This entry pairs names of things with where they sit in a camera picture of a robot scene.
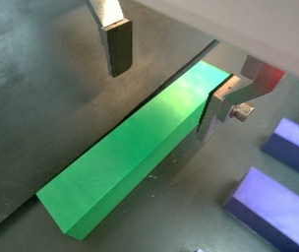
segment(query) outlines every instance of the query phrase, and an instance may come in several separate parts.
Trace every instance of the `purple block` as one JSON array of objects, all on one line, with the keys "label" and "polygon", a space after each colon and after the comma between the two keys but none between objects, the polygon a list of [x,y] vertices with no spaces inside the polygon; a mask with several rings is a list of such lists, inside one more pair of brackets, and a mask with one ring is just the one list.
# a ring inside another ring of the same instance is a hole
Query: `purple block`
[{"label": "purple block", "polygon": [[224,208],[281,251],[299,252],[299,196],[252,168]]},{"label": "purple block", "polygon": [[262,150],[299,171],[299,124],[284,118]]}]

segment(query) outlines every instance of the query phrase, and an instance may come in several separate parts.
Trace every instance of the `green block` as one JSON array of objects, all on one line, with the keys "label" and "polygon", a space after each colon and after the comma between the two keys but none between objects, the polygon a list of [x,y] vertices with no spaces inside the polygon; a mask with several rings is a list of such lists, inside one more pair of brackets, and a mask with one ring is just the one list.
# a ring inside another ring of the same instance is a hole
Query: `green block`
[{"label": "green block", "polygon": [[40,189],[64,233],[85,239],[197,126],[228,77],[201,61]]}]

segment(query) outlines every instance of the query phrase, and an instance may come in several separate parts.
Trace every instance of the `dark gray tabletop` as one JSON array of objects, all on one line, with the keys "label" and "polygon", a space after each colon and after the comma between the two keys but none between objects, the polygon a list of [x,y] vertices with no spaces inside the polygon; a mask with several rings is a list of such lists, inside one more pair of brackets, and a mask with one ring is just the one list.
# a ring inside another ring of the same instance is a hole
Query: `dark gray tabletop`
[{"label": "dark gray tabletop", "polygon": [[230,120],[206,145],[190,133],[85,241],[32,197],[0,224],[0,251],[274,251],[221,205],[252,166],[299,194],[299,173],[261,151],[281,118],[299,122],[299,80],[287,76],[254,104],[250,120]]}]

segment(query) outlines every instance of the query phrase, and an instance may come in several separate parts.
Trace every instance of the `green rectangular block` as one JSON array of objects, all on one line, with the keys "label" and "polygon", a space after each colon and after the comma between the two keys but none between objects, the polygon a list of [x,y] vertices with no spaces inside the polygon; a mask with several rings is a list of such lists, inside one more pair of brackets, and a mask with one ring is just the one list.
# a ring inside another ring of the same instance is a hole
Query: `green rectangular block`
[{"label": "green rectangular block", "polygon": [[228,77],[197,63],[40,189],[64,233],[85,239],[197,126],[209,93]]}]

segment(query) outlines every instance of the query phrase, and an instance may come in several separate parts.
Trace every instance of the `white surface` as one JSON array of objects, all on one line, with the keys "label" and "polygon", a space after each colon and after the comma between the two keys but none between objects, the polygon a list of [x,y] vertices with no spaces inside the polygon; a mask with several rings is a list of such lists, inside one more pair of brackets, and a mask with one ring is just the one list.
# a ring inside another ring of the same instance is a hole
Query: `white surface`
[{"label": "white surface", "polygon": [[299,77],[299,0],[137,0]]}]

